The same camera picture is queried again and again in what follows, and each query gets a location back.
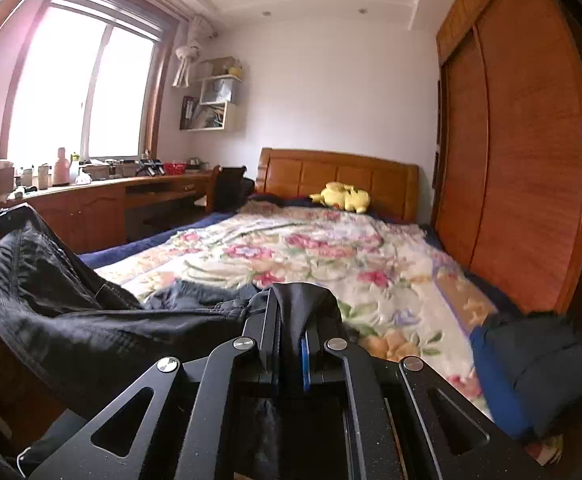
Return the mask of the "black jacket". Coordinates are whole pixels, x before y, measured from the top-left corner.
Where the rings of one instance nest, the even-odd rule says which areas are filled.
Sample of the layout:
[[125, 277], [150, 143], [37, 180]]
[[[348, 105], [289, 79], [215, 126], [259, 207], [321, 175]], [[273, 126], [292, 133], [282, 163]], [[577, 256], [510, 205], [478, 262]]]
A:
[[203, 359], [241, 336], [265, 310], [268, 290], [280, 307], [278, 479], [305, 479], [302, 340], [312, 326], [341, 324], [327, 289], [291, 283], [228, 292], [180, 281], [139, 301], [88, 268], [33, 208], [0, 210], [0, 339], [77, 416], [56, 422], [28, 450], [29, 477], [160, 359]]

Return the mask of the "floral bed blanket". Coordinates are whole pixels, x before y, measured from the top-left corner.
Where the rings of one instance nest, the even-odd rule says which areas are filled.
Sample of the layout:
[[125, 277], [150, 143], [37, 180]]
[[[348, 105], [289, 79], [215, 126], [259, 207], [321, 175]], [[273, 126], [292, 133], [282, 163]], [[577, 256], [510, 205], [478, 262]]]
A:
[[418, 356], [488, 410], [469, 334], [495, 307], [416, 224], [249, 202], [227, 220], [96, 270], [140, 300], [177, 278], [225, 289], [323, 286], [372, 356]]

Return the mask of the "blue garment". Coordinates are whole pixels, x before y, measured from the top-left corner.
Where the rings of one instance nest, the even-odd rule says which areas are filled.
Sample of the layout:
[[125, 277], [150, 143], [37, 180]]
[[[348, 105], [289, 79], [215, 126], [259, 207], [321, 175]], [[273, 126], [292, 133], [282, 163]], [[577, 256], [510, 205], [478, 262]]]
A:
[[582, 417], [582, 334], [565, 318], [492, 313], [470, 344], [492, 419], [510, 438], [556, 436]]

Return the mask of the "wooden desk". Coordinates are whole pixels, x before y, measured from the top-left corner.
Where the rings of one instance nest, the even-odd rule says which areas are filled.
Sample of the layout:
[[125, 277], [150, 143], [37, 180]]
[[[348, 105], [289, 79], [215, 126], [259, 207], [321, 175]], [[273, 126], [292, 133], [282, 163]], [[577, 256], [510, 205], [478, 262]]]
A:
[[198, 198], [207, 191], [211, 178], [212, 174], [204, 171], [113, 179], [49, 188], [29, 194], [22, 201], [36, 209], [69, 248], [82, 254], [124, 244], [129, 211]]

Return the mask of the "wooden headboard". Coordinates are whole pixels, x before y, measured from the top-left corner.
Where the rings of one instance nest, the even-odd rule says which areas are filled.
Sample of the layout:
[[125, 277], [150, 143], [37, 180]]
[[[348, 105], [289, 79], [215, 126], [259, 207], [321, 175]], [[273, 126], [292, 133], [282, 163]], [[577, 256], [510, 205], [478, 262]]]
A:
[[329, 182], [361, 188], [382, 218], [413, 223], [419, 209], [419, 167], [337, 152], [263, 148], [255, 191], [289, 200], [320, 192]]

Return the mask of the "yellow plush toy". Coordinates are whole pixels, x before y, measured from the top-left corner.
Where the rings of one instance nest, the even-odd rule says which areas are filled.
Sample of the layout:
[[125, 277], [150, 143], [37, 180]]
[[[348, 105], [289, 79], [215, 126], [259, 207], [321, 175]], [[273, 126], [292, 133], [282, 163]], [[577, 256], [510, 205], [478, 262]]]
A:
[[371, 203], [367, 191], [341, 182], [327, 183], [320, 193], [312, 194], [310, 199], [316, 204], [356, 214], [364, 214]]

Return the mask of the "red basket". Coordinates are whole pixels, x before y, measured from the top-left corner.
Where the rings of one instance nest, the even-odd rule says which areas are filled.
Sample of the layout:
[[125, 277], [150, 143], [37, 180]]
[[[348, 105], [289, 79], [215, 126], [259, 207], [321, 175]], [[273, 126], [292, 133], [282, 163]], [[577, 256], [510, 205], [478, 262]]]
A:
[[187, 164], [185, 162], [165, 162], [163, 168], [168, 176], [179, 176], [184, 174]]

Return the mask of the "black binoculars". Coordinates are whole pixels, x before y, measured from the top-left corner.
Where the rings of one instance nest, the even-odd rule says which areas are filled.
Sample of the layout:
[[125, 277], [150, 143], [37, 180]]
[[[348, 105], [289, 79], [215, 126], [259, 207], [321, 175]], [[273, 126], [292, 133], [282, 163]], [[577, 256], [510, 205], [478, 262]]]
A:
[[137, 177], [161, 177], [166, 174], [164, 164], [159, 159], [140, 159], [136, 171]]

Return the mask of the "pink bottle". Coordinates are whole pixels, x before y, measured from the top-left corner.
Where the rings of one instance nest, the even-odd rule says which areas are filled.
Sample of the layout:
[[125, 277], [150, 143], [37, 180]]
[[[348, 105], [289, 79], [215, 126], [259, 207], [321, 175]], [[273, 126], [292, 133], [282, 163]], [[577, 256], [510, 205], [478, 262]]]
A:
[[52, 185], [65, 186], [70, 184], [70, 161], [66, 158], [66, 151], [63, 146], [56, 152], [58, 158], [53, 165]]

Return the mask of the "wooden wardrobe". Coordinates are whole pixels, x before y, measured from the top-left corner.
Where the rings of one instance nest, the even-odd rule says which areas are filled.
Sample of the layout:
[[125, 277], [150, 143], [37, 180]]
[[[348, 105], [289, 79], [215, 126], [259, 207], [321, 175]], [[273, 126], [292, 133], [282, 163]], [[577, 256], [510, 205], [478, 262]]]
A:
[[455, 0], [436, 42], [440, 241], [521, 311], [582, 330], [582, 8]]

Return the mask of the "window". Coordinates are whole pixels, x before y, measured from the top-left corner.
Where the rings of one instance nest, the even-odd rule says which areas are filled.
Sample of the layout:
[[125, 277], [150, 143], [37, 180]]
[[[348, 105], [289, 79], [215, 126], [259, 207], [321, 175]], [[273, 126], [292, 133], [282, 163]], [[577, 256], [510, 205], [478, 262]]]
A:
[[23, 166], [157, 152], [176, 18], [146, 0], [44, 0], [15, 62], [0, 155]]

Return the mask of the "white wall shelf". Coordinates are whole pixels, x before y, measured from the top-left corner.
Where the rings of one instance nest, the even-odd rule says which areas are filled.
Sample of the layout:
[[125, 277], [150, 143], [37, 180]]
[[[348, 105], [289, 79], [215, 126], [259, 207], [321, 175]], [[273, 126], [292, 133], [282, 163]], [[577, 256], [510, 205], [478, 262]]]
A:
[[229, 131], [238, 116], [242, 75], [242, 63], [233, 56], [196, 64], [182, 98], [179, 129]]

